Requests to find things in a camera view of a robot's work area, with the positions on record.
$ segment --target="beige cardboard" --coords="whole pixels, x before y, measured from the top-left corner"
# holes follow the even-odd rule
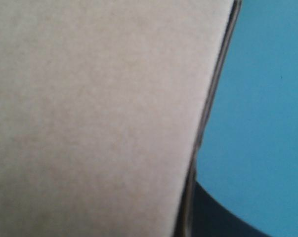
[[[169,237],[232,0],[0,0],[0,237]]]

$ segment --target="cardboard edge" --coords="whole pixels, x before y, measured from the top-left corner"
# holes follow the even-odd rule
[[[191,155],[191,161],[186,175],[185,187],[183,189],[181,203],[178,208],[178,214],[173,231],[173,237],[190,237],[192,233],[192,203],[194,196],[193,192],[195,190],[196,185],[196,155],[202,144],[205,127],[210,116],[213,100],[215,97],[215,92],[218,86],[220,74],[223,67],[223,62],[228,51],[231,36],[240,12],[241,5],[242,0],[234,0],[231,7],[230,16],[227,22],[219,55],[214,68],[212,81],[208,90],[208,96],[204,105],[201,120],[197,130],[195,144]]]

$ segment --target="blue surface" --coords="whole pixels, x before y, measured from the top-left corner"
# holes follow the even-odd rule
[[[274,237],[298,237],[298,0],[244,0],[198,181]]]

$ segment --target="blue background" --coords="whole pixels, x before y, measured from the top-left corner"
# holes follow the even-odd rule
[[[298,237],[298,0],[244,0],[198,181],[274,237]]]

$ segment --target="cardboard box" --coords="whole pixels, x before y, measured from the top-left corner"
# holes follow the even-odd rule
[[[173,234],[233,2],[0,1],[1,237]]]

